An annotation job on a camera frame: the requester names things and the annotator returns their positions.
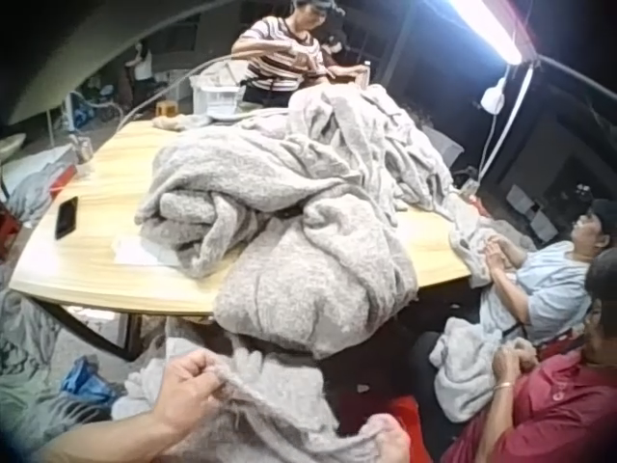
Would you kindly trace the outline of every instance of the table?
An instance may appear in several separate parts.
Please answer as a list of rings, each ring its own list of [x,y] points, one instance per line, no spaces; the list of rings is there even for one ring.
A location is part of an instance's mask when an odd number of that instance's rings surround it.
[[[125,359],[135,358],[131,331],[139,317],[129,316],[124,346],[87,328],[61,305],[107,309],[132,315],[206,315],[218,288],[238,256],[230,252],[207,279],[196,281],[164,266],[114,263],[114,242],[135,236],[133,216],[150,184],[151,162],[175,134],[150,122],[127,125],[96,153],[93,172],[72,180],[34,230],[10,282],[10,288],[37,300],[74,334]],[[79,198],[77,228],[54,238],[58,206]],[[420,287],[469,275],[448,244],[451,223],[416,209],[399,213],[397,233],[414,261]]]

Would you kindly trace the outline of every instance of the maroon polo shirt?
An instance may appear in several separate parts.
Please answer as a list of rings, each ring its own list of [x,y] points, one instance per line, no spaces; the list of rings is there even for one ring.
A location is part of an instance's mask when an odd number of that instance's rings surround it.
[[[517,382],[514,427],[497,441],[491,462],[588,461],[590,451],[614,438],[617,376],[580,360],[579,352],[552,357]],[[473,463],[487,413],[468,424],[442,463]]]

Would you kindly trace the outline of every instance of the smartphone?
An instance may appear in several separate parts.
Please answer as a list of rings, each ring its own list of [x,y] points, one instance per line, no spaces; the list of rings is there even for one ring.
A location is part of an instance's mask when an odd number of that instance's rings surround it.
[[[77,197],[64,201],[58,208],[56,219],[56,239],[61,239],[75,231],[77,227]]]

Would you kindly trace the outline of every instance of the clear plastic bin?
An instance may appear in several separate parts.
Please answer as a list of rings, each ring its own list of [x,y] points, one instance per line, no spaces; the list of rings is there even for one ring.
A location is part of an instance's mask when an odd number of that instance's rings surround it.
[[[191,80],[193,86],[193,114],[210,117],[235,114],[239,87],[211,87],[200,84],[200,79]]]

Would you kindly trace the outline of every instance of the tube light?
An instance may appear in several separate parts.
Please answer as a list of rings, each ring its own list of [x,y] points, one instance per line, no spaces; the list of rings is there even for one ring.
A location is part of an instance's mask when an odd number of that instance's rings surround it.
[[[456,12],[475,33],[487,41],[512,66],[523,61],[523,55],[507,31],[482,0],[449,0]]]

